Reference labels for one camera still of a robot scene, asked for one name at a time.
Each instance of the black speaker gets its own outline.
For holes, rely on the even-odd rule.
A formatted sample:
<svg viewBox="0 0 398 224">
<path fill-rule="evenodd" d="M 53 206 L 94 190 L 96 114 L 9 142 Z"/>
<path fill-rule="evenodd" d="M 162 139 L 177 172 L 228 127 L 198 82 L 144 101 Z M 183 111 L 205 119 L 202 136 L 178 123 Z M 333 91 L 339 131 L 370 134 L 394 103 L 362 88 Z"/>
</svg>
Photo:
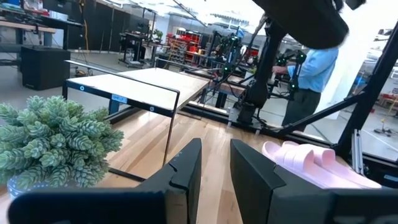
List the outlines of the black speaker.
<svg viewBox="0 0 398 224">
<path fill-rule="evenodd" d="M 33 90 L 62 86 L 70 76 L 70 52 L 49 47 L 22 47 L 22 85 Z"/>
</svg>

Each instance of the blue label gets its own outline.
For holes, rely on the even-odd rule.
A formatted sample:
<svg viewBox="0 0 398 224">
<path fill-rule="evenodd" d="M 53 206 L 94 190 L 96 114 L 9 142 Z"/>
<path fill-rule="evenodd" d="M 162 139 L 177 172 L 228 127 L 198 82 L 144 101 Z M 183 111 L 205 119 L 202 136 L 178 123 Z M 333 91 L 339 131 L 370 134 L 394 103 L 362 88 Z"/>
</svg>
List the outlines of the blue label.
<svg viewBox="0 0 398 224">
<path fill-rule="evenodd" d="M 112 100 L 127 104 L 127 98 L 123 96 L 112 94 Z"/>
</svg>

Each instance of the dark pants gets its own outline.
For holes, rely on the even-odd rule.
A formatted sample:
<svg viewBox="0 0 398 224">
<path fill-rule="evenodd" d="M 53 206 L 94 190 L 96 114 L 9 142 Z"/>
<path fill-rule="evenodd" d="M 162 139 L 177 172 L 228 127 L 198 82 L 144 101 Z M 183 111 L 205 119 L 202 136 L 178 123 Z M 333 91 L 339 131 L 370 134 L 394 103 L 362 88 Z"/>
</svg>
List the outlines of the dark pants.
<svg viewBox="0 0 398 224">
<path fill-rule="evenodd" d="M 321 93 L 312 90 L 297 90 L 294 93 L 294 100 L 289 100 L 287 103 L 282 126 L 292 124 L 314 114 L 320 99 Z M 305 126 L 301 126 L 297 130 L 304 131 L 304 129 Z"/>
</svg>

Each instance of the white floor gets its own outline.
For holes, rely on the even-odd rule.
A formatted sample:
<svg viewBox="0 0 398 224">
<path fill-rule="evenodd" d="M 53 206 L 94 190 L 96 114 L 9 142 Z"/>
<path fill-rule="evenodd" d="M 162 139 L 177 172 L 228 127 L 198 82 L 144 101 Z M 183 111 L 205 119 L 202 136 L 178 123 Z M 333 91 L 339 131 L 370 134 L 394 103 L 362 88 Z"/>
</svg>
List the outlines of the white floor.
<svg viewBox="0 0 398 224">
<path fill-rule="evenodd" d="M 87 54 L 86 60 L 89 64 L 101 67 L 113 72 L 127 71 L 123 64 L 118 64 L 118 58 L 122 55 L 117 54 Z M 13 54 L 0 54 L 0 58 L 12 58 Z M 72 59 L 85 62 L 82 54 L 72 54 Z M 52 96 L 60 95 L 61 88 L 54 88 L 51 90 L 34 91 L 24 88 L 21 85 L 21 77 L 18 75 L 15 67 L 0 67 L 0 103 L 10 103 L 17 108 L 24 108 L 26 98 L 32 95 Z M 226 108 L 232 107 L 234 97 L 229 96 Z M 83 93 L 77 90 L 69 90 L 69 99 L 79 101 L 86 106 L 86 110 L 93 110 L 101 106 L 108 106 L 108 100 Z M 208 104 L 215 104 L 216 97 L 210 99 Z M 261 118 L 272 124 L 280 124 L 285 114 L 287 101 L 283 99 L 269 99 L 261 110 Z M 398 119 L 392 116 L 386 116 L 387 110 L 378 106 L 374 107 L 375 113 L 370 114 L 364 128 L 362 130 L 363 151 L 374 154 L 386 159 L 396 161 L 398 159 L 398 135 L 393 134 L 391 137 L 383 136 L 375 133 L 373 130 L 381 128 L 381 119 L 385 118 L 385 127 L 398 131 Z M 319 136 L 331 142 L 337 142 L 340 135 L 351 116 L 350 111 L 353 108 L 347 108 L 340 112 L 338 119 L 321 119 L 309 126 L 305 132 Z"/>
</svg>

